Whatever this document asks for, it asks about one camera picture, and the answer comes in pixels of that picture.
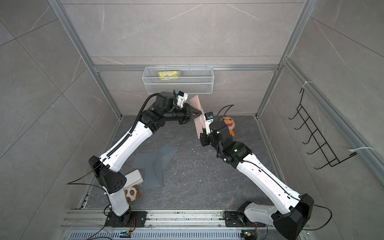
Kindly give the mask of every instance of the yellow package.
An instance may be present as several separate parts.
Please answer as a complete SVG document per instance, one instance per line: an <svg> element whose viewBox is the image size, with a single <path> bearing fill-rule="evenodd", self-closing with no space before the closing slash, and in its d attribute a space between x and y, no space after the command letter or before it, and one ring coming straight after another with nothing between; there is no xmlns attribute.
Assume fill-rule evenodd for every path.
<svg viewBox="0 0 384 240"><path fill-rule="evenodd" d="M175 80L177 77L180 77L180 71L162 71L157 73L163 81Z"/></svg>

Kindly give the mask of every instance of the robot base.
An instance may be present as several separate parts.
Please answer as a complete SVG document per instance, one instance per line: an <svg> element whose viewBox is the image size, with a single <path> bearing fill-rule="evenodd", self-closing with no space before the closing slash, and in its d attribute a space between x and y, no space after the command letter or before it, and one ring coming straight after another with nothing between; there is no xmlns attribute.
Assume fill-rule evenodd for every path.
<svg viewBox="0 0 384 240"><path fill-rule="evenodd" d="M131 227L132 223L136 221L135 227L144 227L147 218L147 212L145 211L131 211L129 209L124 215L117 216L113 212L109 212L107 219L105 220L106 227Z"/></svg>
<svg viewBox="0 0 384 240"><path fill-rule="evenodd" d="M256 223L245 221L237 211L225 211L224 214L226 227L256 227ZM257 223L258 227L265 227L264 223Z"/></svg>

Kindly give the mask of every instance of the gray floor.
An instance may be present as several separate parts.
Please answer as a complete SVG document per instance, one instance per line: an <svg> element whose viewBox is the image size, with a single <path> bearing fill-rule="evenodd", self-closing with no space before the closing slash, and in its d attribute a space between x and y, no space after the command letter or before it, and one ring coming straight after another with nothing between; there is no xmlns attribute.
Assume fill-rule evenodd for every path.
<svg viewBox="0 0 384 240"><path fill-rule="evenodd" d="M125 116L117 130L114 142L132 126L134 116ZM234 140L246 144L271 171L264 144L253 116L235 116ZM216 158L211 146L202 147L193 122L179 125L167 122L144 141L128 158L121 169L132 172L136 153L157 153L169 143L179 149L163 170L163 187L143 190L141 198L130 203L133 209L236 209L245 201L272 205L269 198L245 175ZM99 188L93 188L86 208L103 208L108 199Z"/></svg>

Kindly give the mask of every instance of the pink paper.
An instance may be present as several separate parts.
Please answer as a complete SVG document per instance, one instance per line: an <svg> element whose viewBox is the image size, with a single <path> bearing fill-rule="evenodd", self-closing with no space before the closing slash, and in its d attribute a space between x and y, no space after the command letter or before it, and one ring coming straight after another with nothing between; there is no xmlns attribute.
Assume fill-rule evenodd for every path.
<svg viewBox="0 0 384 240"><path fill-rule="evenodd" d="M201 104L200 104L200 100L199 100L199 96L196 95L194 96L193 98L191 98L189 100L190 102L190 105L198 110L201 111L201 115L198 117L198 118L195 118L194 121L195 121L195 127L196 127L196 133L197 133L197 138L200 139L200 133L203 132L203 126L205 127L205 123L204 123L204 111L203 111L203 108L201 107Z"/></svg>

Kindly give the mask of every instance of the gray cloth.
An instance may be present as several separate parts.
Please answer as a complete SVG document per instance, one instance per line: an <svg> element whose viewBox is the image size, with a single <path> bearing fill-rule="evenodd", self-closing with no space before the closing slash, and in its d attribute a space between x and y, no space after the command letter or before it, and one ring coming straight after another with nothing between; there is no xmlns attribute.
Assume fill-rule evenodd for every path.
<svg viewBox="0 0 384 240"><path fill-rule="evenodd" d="M158 153L161 153L161 160L162 160L162 169L165 169L167 167L167 164L171 161L171 159L173 158L173 156L175 156L175 154L177 153L178 149L175 148L174 146L166 143L164 144L164 146L159 150ZM135 160L132 164L132 167L133 168L144 168L145 169L145 159L147 157L155 157L157 156L157 154L153 154L153 153L138 153L136 154L135 156Z"/></svg>
<svg viewBox="0 0 384 240"><path fill-rule="evenodd" d="M155 167L156 162L157 165L161 162L161 153L152 154L145 158L144 189L163 186L162 169L159 166Z"/></svg>

